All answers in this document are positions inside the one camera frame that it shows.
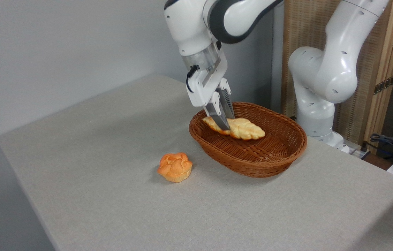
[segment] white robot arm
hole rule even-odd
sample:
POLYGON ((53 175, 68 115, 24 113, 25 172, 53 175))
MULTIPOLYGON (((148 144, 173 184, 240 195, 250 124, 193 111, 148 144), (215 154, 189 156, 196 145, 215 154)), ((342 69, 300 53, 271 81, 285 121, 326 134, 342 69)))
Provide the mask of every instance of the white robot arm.
MULTIPOLYGON (((238 43, 282 0, 168 0, 167 25, 187 66, 187 93, 193 106, 228 130, 234 118, 223 43, 238 43)), ((327 27, 325 50, 302 47, 289 60, 298 103, 297 122, 308 136, 337 148, 343 138, 332 132, 334 104, 357 87, 356 63, 362 44, 389 0, 342 0, 327 27)))
POLYGON ((282 0, 168 0, 164 15, 179 47, 187 74, 187 93, 218 126, 229 130, 234 119, 231 90, 225 78, 223 43, 245 39, 261 17, 282 0))
POLYGON ((332 131, 334 104, 344 102, 356 90, 359 52, 388 1, 341 1, 327 24, 324 51, 301 47, 289 59, 298 124, 308 136, 345 152, 343 137, 332 131))

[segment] wicker basket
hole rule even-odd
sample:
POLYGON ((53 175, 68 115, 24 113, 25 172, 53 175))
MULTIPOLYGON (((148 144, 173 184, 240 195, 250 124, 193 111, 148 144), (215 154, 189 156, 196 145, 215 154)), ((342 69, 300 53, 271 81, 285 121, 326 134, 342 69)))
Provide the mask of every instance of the wicker basket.
POLYGON ((244 141, 220 135, 203 122, 204 110, 190 121, 190 135, 214 160, 236 173, 265 178, 282 173, 307 146, 307 136, 292 119, 259 105, 234 102, 235 117, 249 119, 266 135, 244 141))

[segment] gray tablecloth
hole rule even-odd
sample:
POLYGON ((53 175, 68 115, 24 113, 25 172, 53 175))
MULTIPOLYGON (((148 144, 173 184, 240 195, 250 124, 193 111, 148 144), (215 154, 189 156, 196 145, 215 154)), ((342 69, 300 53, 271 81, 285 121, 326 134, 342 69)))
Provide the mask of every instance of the gray tablecloth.
POLYGON ((393 250, 393 175, 308 141, 281 175, 249 178, 190 137, 183 83, 148 76, 0 136, 56 249, 393 250), (161 156, 193 162, 182 183, 161 156))

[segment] orange bread roll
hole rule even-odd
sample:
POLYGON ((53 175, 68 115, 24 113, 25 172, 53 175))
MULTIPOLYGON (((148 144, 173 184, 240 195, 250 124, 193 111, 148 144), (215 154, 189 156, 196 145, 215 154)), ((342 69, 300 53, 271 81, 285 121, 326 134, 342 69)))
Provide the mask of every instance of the orange bread roll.
POLYGON ((158 173, 171 182, 181 182, 192 172, 192 162, 185 153, 165 154, 159 162, 158 173))
POLYGON ((221 128, 212 119, 212 117, 205 117, 203 121, 212 130, 222 135, 230 135, 232 138, 251 140, 251 139, 263 138, 265 136, 265 131, 263 131, 259 126, 253 124, 248 119, 243 119, 243 118, 227 119, 230 130, 225 130, 225 131, 221 130, 221 128))

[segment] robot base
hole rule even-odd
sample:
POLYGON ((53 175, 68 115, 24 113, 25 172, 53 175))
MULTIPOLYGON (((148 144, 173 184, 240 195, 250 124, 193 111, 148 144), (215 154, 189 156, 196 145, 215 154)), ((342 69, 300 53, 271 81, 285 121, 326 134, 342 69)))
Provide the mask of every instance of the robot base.
POLYGON ((345 144, 345 141, 343 140, 343 137, 338 134, 337 132, 331 131, 329 134, 325 136, 320 136, 320 137, 313 137, 316 140, 322 141, 323 143, 332 146, 336 149, 339 149, 343 152, 349 153, 350 148, 345 144))

